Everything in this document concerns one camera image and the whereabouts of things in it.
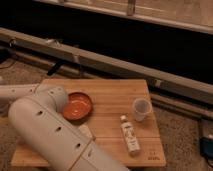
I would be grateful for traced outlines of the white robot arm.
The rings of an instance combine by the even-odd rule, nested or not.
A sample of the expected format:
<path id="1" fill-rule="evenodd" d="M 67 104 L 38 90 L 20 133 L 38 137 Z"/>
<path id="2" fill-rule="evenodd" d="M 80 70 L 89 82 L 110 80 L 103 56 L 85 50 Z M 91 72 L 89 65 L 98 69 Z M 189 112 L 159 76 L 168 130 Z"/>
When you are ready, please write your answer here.
<path id="1" fill-rule="evenodd" d="M 12 102 L 11 124 L 56 171 L 130 171 L 60 115 L 68 104 L 62 86 L 0 85 L 0 99 Z"/>

